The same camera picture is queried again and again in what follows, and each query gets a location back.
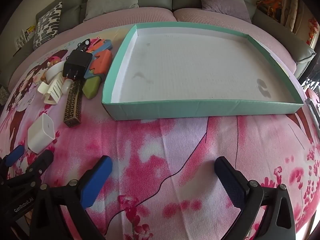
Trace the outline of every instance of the sofa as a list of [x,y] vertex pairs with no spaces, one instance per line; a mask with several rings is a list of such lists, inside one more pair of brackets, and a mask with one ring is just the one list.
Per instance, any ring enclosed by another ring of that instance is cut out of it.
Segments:
[[63,2],[63,7],[58,35],[35,51],[31,39],[7,65],[1,66],[0,84],[9,92],[13,90],[30,64],[57,46],[88,33],[143,22],[194,22],[249,34],[273,51],[296,78],[301,76],[316,54],[294,33],[257,10],[252,0],[244,0],[252,24],[229,15],[203,11],[201,0],[138,0],[139,8],[110,12],[84,22],[87,0],[55,0],[36,14],[36,22],[60,1]]

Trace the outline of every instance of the sofa armrest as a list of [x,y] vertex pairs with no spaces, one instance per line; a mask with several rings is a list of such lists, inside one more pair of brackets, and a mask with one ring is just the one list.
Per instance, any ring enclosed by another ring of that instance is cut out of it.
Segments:
[[308,44],[260,10],[256,10],[252,18],[252,24],[275,37],[288,50],[297,64],[307,63],[316,55]]
[[5,88],[9,86],[13,73],[32,52],[33,38],[30,39],[7,64],[0,66],[0,85]]

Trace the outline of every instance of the gray leather sofa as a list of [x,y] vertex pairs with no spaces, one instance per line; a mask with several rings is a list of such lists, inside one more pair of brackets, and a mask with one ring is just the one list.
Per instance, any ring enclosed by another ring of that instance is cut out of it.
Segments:
[[[85,18],[85,10],[87,0],[55,0],[36,15],[36,22],[47,11],[53,8],[58,2],[63,2],[62,12],[60,16],[59,33],[72,29],[82,23]],[[298,78],[305,70],[308,63],[315,55],[313,49],[310,48],[305,42],[300,40],[290,32],[287,28],[283,27],[278,22],[263,14],[261,11],[256,10],[252,4],[252,0],[244,0],[252,24],[265,30],[274,38],[276,38],[282,45],[289,51],[293,60],[297,64],[297,70],[294,73]],[[139,7],[161,7],[171,11],[181,8],[201,8],[201,0],[138,0]],[[33,52],[33,39],[27,42],[20,51],[10,60],[7,65],[0,67],[0,84],[8,87],[10,79],[18,68],[18,66]]]

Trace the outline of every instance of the white charger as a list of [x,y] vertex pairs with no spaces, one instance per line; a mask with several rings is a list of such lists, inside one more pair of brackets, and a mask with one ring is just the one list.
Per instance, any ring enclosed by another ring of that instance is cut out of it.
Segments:
[[28,129],[28,148],[39,154],[55,138],[53,121],[47,114],[43,113]]

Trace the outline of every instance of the curtain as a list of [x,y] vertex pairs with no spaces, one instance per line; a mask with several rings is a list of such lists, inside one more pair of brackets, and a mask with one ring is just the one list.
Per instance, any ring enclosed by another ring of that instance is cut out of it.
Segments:
[[260,0],[257,4],[261,11],[297,33],[304,10],[302,0]]

